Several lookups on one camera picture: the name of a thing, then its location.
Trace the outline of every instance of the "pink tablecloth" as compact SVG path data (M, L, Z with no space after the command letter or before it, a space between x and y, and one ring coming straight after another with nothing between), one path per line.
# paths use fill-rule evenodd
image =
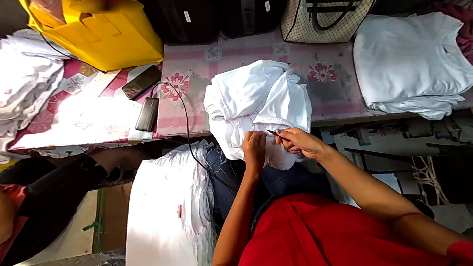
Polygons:
M162 138L156 131L134 129L148 93L130 101L120 89L148 66L121 70L100 96L80 98L81 90L97 75L92 67L76 60L65 63L59 89L30 125L19 132L10 150L46 146L119 146L122 142Z
M189 114L191 132L206 132L205 87L218 73L248 65L259 59L290 64L307 84L312 102L312 121L374 115L368 111L358 86L352 45L300 45L285 43L279 30L238 39L220 38L210 45L165 46L163 80L181 93ZM175 91L160 86L158 134L186 133L184 109Z

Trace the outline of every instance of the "stain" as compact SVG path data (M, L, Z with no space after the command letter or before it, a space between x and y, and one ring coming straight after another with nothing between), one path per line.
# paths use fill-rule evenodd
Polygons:
M307 79L307 92L309 93L309 98L318 99L323 103L339 102L341 100L351 101L351 75L340 63L334 64L332 68L337 74L337 79L335 81L327 79L324 82L320 82L305 77Z
M189 103L191 106L197 106L198 103L202 103L205 95L205 88L207 85L210 85L210 83L209 79L202 78L192 72L189 78L187 96L183 99L184 102Z

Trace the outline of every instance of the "mesh bag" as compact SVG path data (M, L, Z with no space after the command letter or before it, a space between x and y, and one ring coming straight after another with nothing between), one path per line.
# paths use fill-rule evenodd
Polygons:
M345 43L375 0L289 0L281 20L284 41Z

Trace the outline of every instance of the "yellow container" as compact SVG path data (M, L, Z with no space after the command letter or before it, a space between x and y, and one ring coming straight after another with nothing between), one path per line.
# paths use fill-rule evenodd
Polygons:
M43 25L19 0L29 14L28 25L43 33L78 58L103 71L144 65L163 60L163 43L143 10L99 15L80 20L80 12L69 8L77 0L62 0L65 25Z

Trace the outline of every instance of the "scissors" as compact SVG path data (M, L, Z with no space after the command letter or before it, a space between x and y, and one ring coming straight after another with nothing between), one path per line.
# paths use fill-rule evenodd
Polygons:
M275 136L280 137L281 139L283 139L283 140L285 140L285 141L288 141L288 142L292 141L292 140L288 140L288 139L286 139L286 138L283 138L283 137L279 136L279 135L278 135L276 132L274 132L273 130L267 129L267 131L268 131L269 133L275 135Z

